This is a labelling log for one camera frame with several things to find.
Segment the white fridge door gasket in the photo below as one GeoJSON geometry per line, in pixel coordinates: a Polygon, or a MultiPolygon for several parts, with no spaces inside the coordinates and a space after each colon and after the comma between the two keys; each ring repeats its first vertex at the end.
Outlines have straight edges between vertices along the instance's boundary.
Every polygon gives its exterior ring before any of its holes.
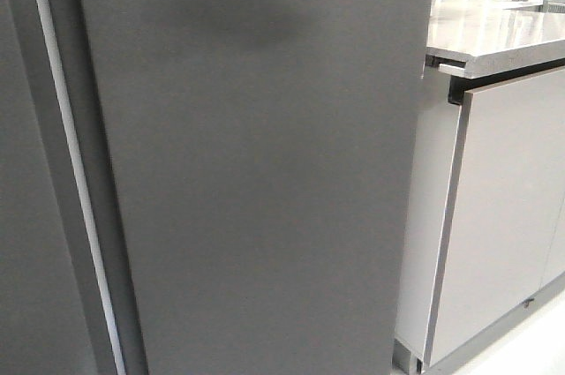
{"type": "Polygon", "coordinates": [[[105,273],[102,252],[97,235],[94,213],[87,187],[82,156],[79,148],[79,139],[75,128],[72,105],[68,94],[64,67],[58,47],[57,34],[52,16],[49,0],[36,0],[38,5],[41,29],[49,56],[49,65],[54,80],[57,103],[64,128],[65,144],[72,165],[72,178],[74,189],[77,192],[80,221],[85,229],[88,247],[88,262],[94,270],[96,295],[102,307],[105,324],[105,335],[109,341],[112,355],[112,367],[115,374],[125,374],[126,367],[121,348],[116,319],[113,312],[109,285],[105,273]]]}

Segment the grey kitchen cabinet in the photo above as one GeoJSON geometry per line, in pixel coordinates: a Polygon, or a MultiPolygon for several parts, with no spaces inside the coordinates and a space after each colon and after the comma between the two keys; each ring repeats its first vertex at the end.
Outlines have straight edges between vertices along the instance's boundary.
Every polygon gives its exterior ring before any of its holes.
{"type": "Polygon", "coordinates": [[[439,367],[564,278],[564,13],[437,5],[393,360],[439,367]]]}

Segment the stainless steel sink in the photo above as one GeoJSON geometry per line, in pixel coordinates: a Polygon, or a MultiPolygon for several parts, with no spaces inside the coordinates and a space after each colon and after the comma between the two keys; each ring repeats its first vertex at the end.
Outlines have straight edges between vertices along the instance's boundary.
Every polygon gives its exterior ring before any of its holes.
{"type": "Polygon", "coordinates": [[[539,0],[534,2],[515,2],[505,7],[511,11],[531,11],[536,13],[565,13],[564,0],[539,0]]]}

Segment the dark grey fridge door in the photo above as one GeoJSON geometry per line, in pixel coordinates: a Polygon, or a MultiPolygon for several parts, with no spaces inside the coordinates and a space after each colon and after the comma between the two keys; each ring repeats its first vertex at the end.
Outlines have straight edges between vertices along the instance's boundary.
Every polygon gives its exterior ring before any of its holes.
{"type": "Polygon", "coordinates": [[[73,0],[152,374],[387,374],[430,0],[73,0]]]}

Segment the left grey fridge door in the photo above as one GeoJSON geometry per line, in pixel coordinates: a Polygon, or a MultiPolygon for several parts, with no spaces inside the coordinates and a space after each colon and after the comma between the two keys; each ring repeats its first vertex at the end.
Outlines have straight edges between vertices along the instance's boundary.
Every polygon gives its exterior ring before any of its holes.
{"type": "Polygon", "coordinates": [[[117,370],[36,0],[1,0],[1,371],[117,370]]]}

